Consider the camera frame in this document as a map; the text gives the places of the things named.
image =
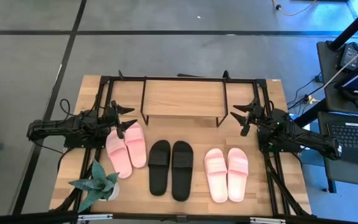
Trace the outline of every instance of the slide sandal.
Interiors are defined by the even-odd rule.
[[[172,197],[183,202],[190,196],[193,173],[193,149],[184,141],[177,141],[172,148]]]
[[[209,150],[204,158],[204,168],[212,200],[216,203],[225,202],[227,200],[227,168],[222,150]]]
[[[119,139],[117,130],[111,131],[106,139],[106,150],[119,178],[127,178],[132,174],[132,165],[123,139]]]
[[[246,154],[238,148],[232,148],[227,155],[229,172],[227,174],[227,191],[229,199],[233,202],[241,202],[246,192],[248,176],[248,159]]]
[[[132,165],[141,168],[146,165],[146,143],[142,126],[136,122],[124,133],[125,144],[128,147]]]
[[[167,190],[171,145],[166,140],[154,143],[149,153],[150,193],[160,196]]]

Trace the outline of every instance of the white pot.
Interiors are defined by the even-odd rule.
[[[119,193],[119,185],[118,185],[118,183],[116,183],[114,185],[114,190],[112,190],[112,193],[111,193],[109,199],[107,199],[107,200],[106,199],[99,199],[99,200],[104,201],[104,202],[112,201],[112,200],[116,199],[116,197],[118,196],[118,193]]]

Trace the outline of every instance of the plant leaf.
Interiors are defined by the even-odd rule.
[[[92,180],[92,179],[81,179],[81,180],[74,180],[69,182],[69,184],[73,185],[74,187],[90,191],[93,189],[102,189],[104,188],[104,184],[100,180]]]
[[[91,190],[88,192],[85,200],[81,203],[78,212],[82,212],[91,206],[97,199],[100,199],[103,196],[103,192],[100,190]]]
[[[119,172],[118,172],[118,173],[115,173],[115,174],[109,174],[109,175],[107,176],[107,179],[110,180],[110,181],[115,185],[116,182],[117,182],[118,174],[119,174]]]
[[[105,179],[104,188],[102,189],[102,192],[108,192],[113,187],[114,187],[114,184],[110,180]]]
[[[96,159],[93,159],[92,176],[94,179],[101,181],[106,178],[106,173],[104,172],[103,167],[96,161]]]
[[[106,200],[108,200],[109,197],[111,196],[113,190],[114,190],[114,188],[113,188],[113,189],[110,189],[108,192],[103,193],[103,198],[106,199]]]

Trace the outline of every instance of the black slide sandal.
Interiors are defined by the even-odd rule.
[[[167,190],[171,145],[166,140],[159,140],[149,153],[149,186],[150,193],[155,196],[165,194]]]
[[[184,141],[177,141],[172,149],[172,197],[184,202],[190,196],[193,173],[193,149]]]

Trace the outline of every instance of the potted plant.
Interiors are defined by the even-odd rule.
[[[93,179],[80,179],[69,182],[74,187],[88,192],[85,200],[81,203],[78,212],[82,212],[97,200],[114,200],[119,193],[117,177],[119,173],[106,176],[103,167],[93,159]]]

